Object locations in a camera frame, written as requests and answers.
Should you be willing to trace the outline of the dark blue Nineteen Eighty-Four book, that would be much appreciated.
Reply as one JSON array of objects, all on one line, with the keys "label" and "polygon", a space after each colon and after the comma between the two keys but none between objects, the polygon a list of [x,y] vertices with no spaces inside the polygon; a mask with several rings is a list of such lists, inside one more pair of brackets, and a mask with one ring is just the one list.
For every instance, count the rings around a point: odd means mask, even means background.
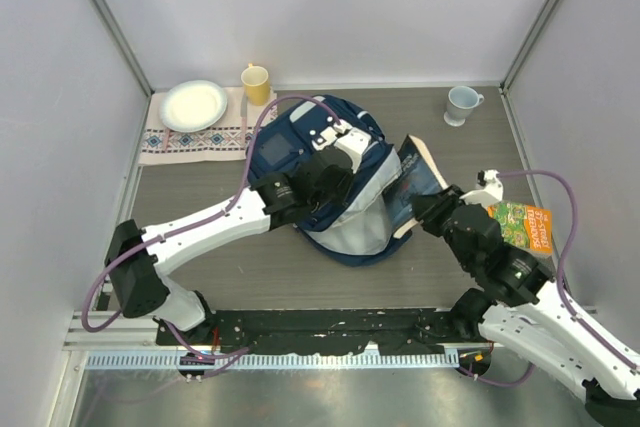
[{"label": "dark blue Nineteen Eighty-Four book", "polygon": [[400,175],[383,194],[395,239],[403,237],[417,223],[411,204],[413,196],[433,195],[449,187],[422,139],[407,135],[398,156]]}]

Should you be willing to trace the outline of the orange green treehouse book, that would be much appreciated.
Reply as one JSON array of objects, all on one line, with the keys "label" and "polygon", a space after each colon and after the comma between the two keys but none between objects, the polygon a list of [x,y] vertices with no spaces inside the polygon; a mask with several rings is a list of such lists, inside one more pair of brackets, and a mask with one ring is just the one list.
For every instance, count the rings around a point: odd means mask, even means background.
[{"label": "orange green treehouse book", "polygon": [[500,224],[506,242],[540,258],[552,256],[552,213],[549,210],[502,201],[490,206],[488,213]]}]

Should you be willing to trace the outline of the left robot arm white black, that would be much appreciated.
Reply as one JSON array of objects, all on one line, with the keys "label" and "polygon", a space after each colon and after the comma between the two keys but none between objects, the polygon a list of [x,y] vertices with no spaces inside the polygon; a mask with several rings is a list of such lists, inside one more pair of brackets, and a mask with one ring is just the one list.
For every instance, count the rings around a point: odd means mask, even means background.
[{"label": "left robot arm white black", "polygon": [[244,237],[298,224],[327,204],[342,203],[362,157],[336,147],[314,153],[291,172],[272,172],[221,202],[142,232],[134,221],[114,234],[117,258],[110,278],[126,318],[152,315],[178,330],[190,345],[213,332],[210,310],[171,273],[190,260]]}]

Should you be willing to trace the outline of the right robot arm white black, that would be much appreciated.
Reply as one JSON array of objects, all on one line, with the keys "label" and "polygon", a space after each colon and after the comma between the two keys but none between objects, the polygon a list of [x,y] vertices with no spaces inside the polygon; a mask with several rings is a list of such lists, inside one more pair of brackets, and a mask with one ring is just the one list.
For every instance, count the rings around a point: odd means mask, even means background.
[{"label": "right robot arm white black", "polygon": [[638,425],[638,352],[581,307],[559,275],[503,239],[487,211],[502,198],[500,181],[411,198],[416,221],[446,242],[478,285],[458,301],[453,333],[517,353],[569,389],[601,426]]}]

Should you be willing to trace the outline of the patterned cloth placemat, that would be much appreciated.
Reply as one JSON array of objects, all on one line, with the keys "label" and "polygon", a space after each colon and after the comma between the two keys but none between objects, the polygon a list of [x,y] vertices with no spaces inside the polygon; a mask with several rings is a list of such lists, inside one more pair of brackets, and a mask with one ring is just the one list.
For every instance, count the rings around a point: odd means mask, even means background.
[{"label": "patterned cloth placemat", "polygon": [[[139,164],[142,166],[195,162],[224,162],[245,159],[241,140],[241,87],[225,88],[228,104],[223,117],[213,126],[195,133],[171,131],[166,152],[162,152],[164,129],[159,107],[165,93],[152,96],[141,140]],[[248,103],[248,132],[251,138],[256,121],[265,109]]]}]

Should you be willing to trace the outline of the light blue footed cup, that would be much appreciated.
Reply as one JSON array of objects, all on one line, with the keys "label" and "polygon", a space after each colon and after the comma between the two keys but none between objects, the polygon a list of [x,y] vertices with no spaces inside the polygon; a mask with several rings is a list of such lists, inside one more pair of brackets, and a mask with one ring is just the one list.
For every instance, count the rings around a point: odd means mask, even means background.
[{"label": "light blue footed cup", "polygon": [[483,94],[468,86],[456,86],[449,90],[444,121],[452,127],[460,127],[471,113],[485,100]]}]

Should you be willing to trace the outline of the yellow mug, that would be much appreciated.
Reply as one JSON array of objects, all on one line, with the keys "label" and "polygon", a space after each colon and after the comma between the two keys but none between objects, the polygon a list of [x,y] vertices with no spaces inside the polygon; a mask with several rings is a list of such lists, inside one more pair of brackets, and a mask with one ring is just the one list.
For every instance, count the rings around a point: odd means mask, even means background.
[{"label": "yellow mug", "polygon": [[259,106],[269,101],[271,86],[269,72],[266,68],[249,64],[241,73],[241,82],[251,104]]}]

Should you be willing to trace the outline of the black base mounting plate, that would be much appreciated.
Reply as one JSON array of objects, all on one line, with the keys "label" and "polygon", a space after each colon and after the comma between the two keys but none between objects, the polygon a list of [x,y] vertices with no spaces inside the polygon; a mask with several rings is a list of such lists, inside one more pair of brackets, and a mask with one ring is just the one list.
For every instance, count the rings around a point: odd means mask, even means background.
[{"label": "black base mounting plate", "polygon": [[446,344],[485,343],[472,323],[479,319],[457,308],[218,310],[181,337],[224,353],[344,356],[374,343],[382,355],[430,354]]}]

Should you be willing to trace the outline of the white paper plate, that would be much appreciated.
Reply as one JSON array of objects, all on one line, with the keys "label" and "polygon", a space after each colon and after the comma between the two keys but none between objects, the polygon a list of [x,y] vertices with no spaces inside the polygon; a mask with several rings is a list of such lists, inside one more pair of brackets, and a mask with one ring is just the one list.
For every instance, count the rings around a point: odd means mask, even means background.
[{"label": "white paper plate", "polygon": [[170,89],[159,107],[164,127],[180,133],[195,133],[213,126],[226,112],[228,98],[217,84],[194,80]]}]

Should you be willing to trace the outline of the pink handled table knife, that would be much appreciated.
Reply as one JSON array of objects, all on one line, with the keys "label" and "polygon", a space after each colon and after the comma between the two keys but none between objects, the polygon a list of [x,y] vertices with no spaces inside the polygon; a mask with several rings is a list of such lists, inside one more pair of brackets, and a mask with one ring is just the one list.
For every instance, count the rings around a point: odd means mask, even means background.
[{"label": "pink handled table knife", "polygon": [[250,142],[250,133],[248,132],[248,97],[243,93],[240,107],[241,114],[241,140],[243,141],[243,149],[247,150]]}]

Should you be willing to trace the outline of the pink handled fork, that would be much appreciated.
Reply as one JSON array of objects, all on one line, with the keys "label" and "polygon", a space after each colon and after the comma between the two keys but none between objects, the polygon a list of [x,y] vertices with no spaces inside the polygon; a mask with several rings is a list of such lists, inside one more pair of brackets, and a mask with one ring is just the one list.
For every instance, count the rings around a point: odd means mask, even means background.
[{"label": "pink handled fork", "polygon": [[163,142],[162,142],[162,152],[166,152],[167,150],[170,135],[171,135],[171,130],[169,128],[165,128]]}]

